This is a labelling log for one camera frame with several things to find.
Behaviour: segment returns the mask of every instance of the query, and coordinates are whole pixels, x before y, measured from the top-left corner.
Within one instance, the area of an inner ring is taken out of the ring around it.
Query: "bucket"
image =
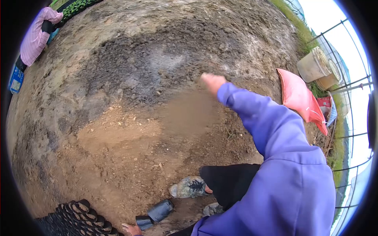
[[[297,67],[302,79],[307,83],[331,73],[327,57],[320,47],[313,48],[309,54],[298,61]]]
[[[338,84],[340,82],[340,73],[339,73],[339,70],[337,69],[336,64],[331,59],[328,60],[328,63],[329,63],[329,67],[332,73],[315,80],[315,83],[322,90],[326,90],[332,85]]]

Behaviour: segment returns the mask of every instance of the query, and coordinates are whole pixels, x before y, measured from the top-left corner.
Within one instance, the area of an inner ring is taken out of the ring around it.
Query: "purple jacket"
[[[335,184],[322,150],[308,144],[302,118],[231,83],[220,87],[218,100],[239,114],[264,162],[242,200],[200,219],[192,236],[329,235]]]

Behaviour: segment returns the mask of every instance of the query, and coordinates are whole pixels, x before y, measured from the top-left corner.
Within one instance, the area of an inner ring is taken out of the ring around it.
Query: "soil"
[[[9,108],[12,169],[31,214],[85,198],[120,229],[202,165],[262,163],[237,114],[196,81],[225,75],[282,104],[276,68],[298,74],[297,42],[267,0],[105,0],[73,17]],[[189,226],[215,199],[172,201],[144,235]]]

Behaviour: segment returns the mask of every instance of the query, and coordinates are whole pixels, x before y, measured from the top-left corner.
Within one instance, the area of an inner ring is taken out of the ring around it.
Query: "pink sack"
[[[314,122],[320,131],[328,134],[325,118],[319,104],[305,82],[297,75],[278,69],[282,87],[282,103],[290,109],[296,110],[305,122]]]

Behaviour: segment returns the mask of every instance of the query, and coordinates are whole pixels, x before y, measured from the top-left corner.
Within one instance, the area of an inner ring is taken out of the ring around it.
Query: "dark soil patch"
[[[228,28],[198,19],[167,22],[156,33],[119,36],[103,42],[78,73],[86,95],[123,93],[126,105],[165,102],[172,90],[188,85],[203,72],[235,76],[242,55],[237,36]]]

